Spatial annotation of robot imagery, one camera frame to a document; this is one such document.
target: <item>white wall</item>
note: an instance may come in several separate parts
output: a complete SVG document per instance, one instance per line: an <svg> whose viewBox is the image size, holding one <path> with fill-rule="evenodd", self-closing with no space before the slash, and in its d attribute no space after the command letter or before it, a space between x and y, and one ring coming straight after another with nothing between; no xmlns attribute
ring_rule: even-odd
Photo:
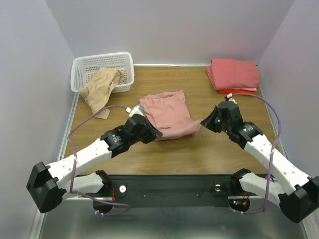
<svg viewBox="0 0 319 239"><path fill-rule="evenodd" d="M73 94L74 59L43 0L0 7L0 238L28 238L32 166L56 160Z"/></svg>
<svg viewBox="0 0 319 239"><path fill-rule="evenodd" d="M312 177L319 175L318 12L318 0L296 0L259 64L264 97L282 121L288 159Z"/></svg>
<svg viewBox="0 0 319 239"><path fill-rule="evenodd" d="M261 59L294 0L46 0L75 55L134 63Z"/></svg>

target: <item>pink towel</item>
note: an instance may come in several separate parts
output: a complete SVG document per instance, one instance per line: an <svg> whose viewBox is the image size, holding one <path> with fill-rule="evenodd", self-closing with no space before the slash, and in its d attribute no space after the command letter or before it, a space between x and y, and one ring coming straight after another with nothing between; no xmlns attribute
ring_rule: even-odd
<svg viewBox="0 0 319 239"><path fill-rule="evenodd" d="M259 86L259 70L253 61L213 59L206 70L217 91L236 88L256 91Z"/></svg>
<svg viewBox="0 0 319 239"><path fill-rule="evenodd" d="M201 120L190 118L184 91L148 95L140 103L151 124L163 133L157 140L179 138L201 128Z"/></svg>

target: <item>beige towel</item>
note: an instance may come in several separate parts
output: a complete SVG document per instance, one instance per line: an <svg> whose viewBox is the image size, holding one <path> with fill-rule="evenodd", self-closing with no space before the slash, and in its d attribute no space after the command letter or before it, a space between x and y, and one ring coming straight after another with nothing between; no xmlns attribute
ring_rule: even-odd
<svg viewBox="0 0 319 239"><path fill-rule="evenodd" d="M124 81L124 75L116 68L100 68L98 73L84 86L80 87L79 93L87 105L95 114L106 105L112 90L117 84ZM106 109L95 117L107 119L110 110Z"/></svg>

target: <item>plastic basket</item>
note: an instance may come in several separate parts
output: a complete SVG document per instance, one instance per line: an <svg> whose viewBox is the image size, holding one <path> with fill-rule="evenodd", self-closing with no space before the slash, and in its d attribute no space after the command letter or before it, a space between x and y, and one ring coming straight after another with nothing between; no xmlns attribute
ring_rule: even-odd
<svg viewBox="0 0 319 239"><path fill-rule="evenodd" d="M124 75L124 82L116 85L112 93L129 91L134 82L132 56L129 52L78 57L73 61L71 70L71 90L79 92L99 71L101 67L118 68Z"/></svg>

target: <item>wooden tabletop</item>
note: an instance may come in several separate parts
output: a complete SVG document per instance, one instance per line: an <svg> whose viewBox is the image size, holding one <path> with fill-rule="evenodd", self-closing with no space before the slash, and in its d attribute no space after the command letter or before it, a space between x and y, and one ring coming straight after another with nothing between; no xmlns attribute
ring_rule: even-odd
<svg viewBox="0 0 319 239"><path fill-rule="evenodd" d="M214 105L225 95L212 87L205 67L135 67L135 82L131 90L111 94L107 105L134 107L148 94L184 90L191 117L206 118ZM264 103L253 97L236 96L244 121L251 121L274 140L274 132ZM79 97L72 128L92 114L91 109ZM104 132L126 122L128 114L123 109L111 109L107 120L93 118L71 136L76 149L81 150L99 138ZM67 145L65 156L72 154ZM241 168L254 173L266 173L266 169L253 156L230 141L224 133L213 133L206 128L174 140L137 143L117 157L98 164L86 171L90 174L104 170L108 174L232 174Z"/></svg>

